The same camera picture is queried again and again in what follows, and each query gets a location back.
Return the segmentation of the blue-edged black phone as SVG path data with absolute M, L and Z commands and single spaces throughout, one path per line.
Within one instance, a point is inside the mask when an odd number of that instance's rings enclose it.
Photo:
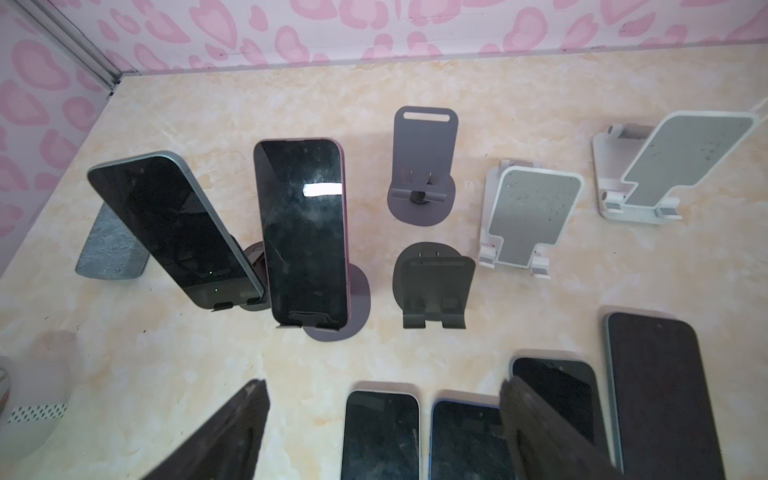
M 439 399 L 432 408 L 431 479 L 515 477 L 500 410 L 493 405 Z

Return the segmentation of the white folding phone stand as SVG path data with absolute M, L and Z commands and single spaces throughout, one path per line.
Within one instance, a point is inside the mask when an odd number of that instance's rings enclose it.
M 501 160 L 486 176 L 478 264 L 511 266 L 548 279 L 546 250 L 562 237 L 583 188 L 577 173 Z

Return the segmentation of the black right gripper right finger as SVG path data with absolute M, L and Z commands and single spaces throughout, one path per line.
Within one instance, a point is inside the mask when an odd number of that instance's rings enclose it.
M 502 383 L 499 409 L 518 479 L 622 479 L 588 442 L 518 377 Z

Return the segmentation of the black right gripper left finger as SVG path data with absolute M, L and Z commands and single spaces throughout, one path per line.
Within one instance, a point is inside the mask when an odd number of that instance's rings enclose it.
M 267 383 L 253 379 L 147 479 L 252 479 L 270 408 Z

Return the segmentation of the black front phone stand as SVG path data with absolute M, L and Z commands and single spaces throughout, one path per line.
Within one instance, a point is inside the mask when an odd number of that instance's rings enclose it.
M 435 242 L 405 248 L 393 271 L 392 291 L 405 329 L 424 329 L 429 321 L 445 329 L 464 329 L 465 310 L 476 263 L 456 249 Z

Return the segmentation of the green-edged black phone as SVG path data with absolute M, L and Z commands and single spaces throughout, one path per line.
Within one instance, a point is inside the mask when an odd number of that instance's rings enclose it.
M 520 377 L 598 450 L 610 457 L 597 380 L 581 360 L 518 356 L 510 375 Z

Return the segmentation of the purple-edged phone with glare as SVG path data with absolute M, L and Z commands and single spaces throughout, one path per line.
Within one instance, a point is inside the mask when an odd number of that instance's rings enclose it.
M 333 139 L 265 139 L 253 152 L 271 310 L 282 326 L 349 318 L 344 154 Z

